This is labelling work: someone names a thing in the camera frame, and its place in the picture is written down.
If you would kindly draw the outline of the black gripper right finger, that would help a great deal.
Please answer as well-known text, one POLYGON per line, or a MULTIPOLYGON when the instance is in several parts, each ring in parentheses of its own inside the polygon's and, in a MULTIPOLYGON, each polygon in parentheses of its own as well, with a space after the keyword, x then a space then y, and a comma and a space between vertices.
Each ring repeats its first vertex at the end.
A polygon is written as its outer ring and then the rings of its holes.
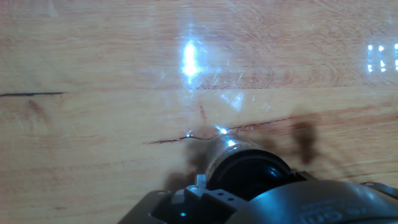
MULTIPOLYGON (((317 180, 314 176, 312 176, 306 171, 295 170, 294 175, 297 181, 317 180)), ((359 184, 371 188, 373 190, 377 190, 378 192, 381 192, 392 198, 397 198, 397 188, 394 188, 390 185, 382 184, 380 182, 362 182, 359 184)))

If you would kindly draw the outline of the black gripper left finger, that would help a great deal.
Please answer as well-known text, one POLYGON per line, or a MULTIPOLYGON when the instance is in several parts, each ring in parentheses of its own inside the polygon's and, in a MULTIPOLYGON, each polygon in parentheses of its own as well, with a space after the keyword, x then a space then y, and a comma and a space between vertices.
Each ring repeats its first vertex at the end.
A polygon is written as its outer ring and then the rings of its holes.
POLYGON ((205 175, 175 193, 149 192, 118 224, 226 223, 248 202, 223 189, 208 190, 205 175))

